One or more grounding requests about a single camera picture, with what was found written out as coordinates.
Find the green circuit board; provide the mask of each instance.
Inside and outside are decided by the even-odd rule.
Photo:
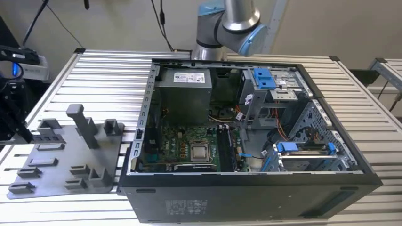
[[[234,147],[241,146],[240,132],[233,130]],[[209,160],[191,161],[191,144],[203,144],[209,147]],[[146,154],[145,172],[170,172],[175,164],[214,164],[221,172],[217,128],[206,127],[163,127],[158,156]]]

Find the aluminum table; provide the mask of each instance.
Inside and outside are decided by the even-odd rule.
[[[189,53],[86,50],[75,53],[27,118],[37,129],[43,118],[71,124],[70,104],[85,105],[95,122],[117,118],[126,124],[115,182],[129,143],[134,138],[142,96],[153,58],[189,59]],[[333,107],[349,135],[377,171],[384,186],[328,221],[217,222],[189,225],[402,225],[402,125],[342,62],[321,56],[229,55],[230,61],[302,64]],[[139,225],[125,196],[69,195],[10,200],[16,178],[33,145],[6,146],[0,153],[0,223],[12,225]]]

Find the power supply label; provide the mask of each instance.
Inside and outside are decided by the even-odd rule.
[[[206,83],[206,76],[203,73],[177,72],[174,75],[174,82]]]

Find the gray holder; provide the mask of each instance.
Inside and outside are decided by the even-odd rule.
[[[113,190],[125,124],[115,119],[95,124],[83,111],[83,105],[69,106],[66,113],[75,125],[62,126],[57,119],[43,119],[41,135],[59,136],[66,144],[50,141],[35,145],[10,186],[10,199]]]

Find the open computer tower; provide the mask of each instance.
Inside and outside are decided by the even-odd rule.
[[[154,59],[145,93],[142,223],[330,218],[382,185],[302,65]]]

